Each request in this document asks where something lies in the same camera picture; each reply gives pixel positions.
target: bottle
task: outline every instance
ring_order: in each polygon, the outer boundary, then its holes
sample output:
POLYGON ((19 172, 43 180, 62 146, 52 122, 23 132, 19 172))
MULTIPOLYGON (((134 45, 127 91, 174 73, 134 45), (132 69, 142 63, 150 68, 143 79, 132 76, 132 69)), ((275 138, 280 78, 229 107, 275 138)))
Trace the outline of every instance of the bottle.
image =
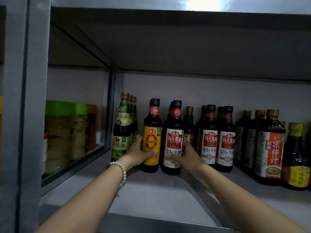
POLYGON ((133 127, 134 127, 132 142, 134 142, 134 141, 136 141, 137 130, 138 130, 137 110, 136 110, 136 96, 133 96, 132 105, 133 105, 133 115, 132 115, 132 118, 133 118, 133 127))
POLYGON ((216 148, 217 148, 217 136, 218 128, 215 121, 215 105, 207 105, 206 112, 207 117, 202 125, 202 147, 201 147, 201 159, 209 164, 215 166, 216 161, 216 148))
POLYGON ((195 127, 193 125, 193 107, 187 106, 184 119, 184 141, 190 142, 193 146, 195 127))
POLYGON ((166 156, 167 153, 174 153, 181 156, 184 126, 181 121, 181 105, 178 100, 173 101, 171 117, 169 119, 166 134, 162 171, 168 175, 178 175, 180 173, 180 163, 166 156))
POLYGON ((244 163, 247 130, 252 123, 251 115, 251 110, 243 110, 243 117, 236 123, 233 164, 239 168, 244 167, 242 164, 244 163))
POLYGON ((131 123, 129 98, 129 93, 121 93, 118 117, 113 131, 111 161, 121 158, 130 145, 131 123))
POLYGON ((221 106, 218 106, 217 109, 217 118, 216 118, 216 123, 217 123, 217 127, 220 128, 221 124, 222 124, 222 116, 224 114, 224 108, 221 106))
POLYGON ((133 101, 133 95, 130 95, 130 100, 128 102, 130 106, 130 130, 131 130, 130 145, 133 143, 133 135, 134 135, 134 120, 133 120, 134 112, 133 112, 132 101, 133 101))
POLYGON ((172 106, 173 106, 173 102, 171 101, 171 104, 169 105, 169 113, 167 114, 167 119, 165 120, 163 127, 162 127, 162 136, 161 136, 161 148, 160 148, 160 166, 163 165, 162 160, 164 159, 164 148, 165 148, 165 135, 166 135, 166 129, 167 129, 167 125, 169 123, 169 119, 171 117, 171 112, 172 112, 172 106))
POLYGON ((259 127, 254 179, 265 185, 279 185, 285 128, 278 121, 279 110, 267 110, 267 119, 259 127))
POLYGON ((221 172, 232 171, 236 131, 232 112, 233 106, 224 107, 223 121, 218 131, 215 168, 221 172))
POLYGON ((150 100, 150 109, 148 116, 144 119, 144 134, 142 139, 142 151, 157 150, 158 153, 149 159, 143 161, 140 169, 143 172, 154 173, 159 168, 159 155, 161 146, 161 130, 163 122, 159 117, 160 99, 152 98, 150 100))
POLYGON ((252 120, 251 125, 247 131, 243 170, 250 176, 253 175, 253 168, 255 164, 258 127, 264 122, 265 115, 265 110, 255 110, 255 118, 252 120))
POLYGON ((193 147, 197 153, 198 153, 198 150, 200 149, 200 146, 198 143, 200 141, 201 125, 202 125, 202 122, 204 120, 205 108, 206 108, 206 105, 202 105, 201 117, 195 126, 195 132, 196 133, 195 133, 195 137, 194 137, 194 143, 193 143, 194 146, 193 147))
POLYGON ((310 163, 302 145, 303 124, 289 123, 282 160, 282 186, 293 190, 308 187, 310 163))

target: human hand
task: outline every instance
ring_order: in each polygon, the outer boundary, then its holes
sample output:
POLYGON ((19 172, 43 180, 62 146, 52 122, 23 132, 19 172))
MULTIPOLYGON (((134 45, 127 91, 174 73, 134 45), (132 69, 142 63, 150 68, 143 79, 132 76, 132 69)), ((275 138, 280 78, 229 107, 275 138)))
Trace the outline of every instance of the human hand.
POLYGON ((157 154, 157 150, 142 152, 140 150, 141 141, 142 136, 138 137, 136 141, 127 149, 125 155, 119 158, 118 162, 124 166, 126 171, 135 165, 141 164, 145 159, 151 158, 153 155, 157 154))
POLYGON ((184 168, 199 177, 201 168, 205 165, 205 163, 201 160, 200 156, 198 156, 190 142, 183 142, 183 146, 186 146, 184 156, 179 156, 173 153, 167 153, 166 155, 169 158, 179 162, 184 168))

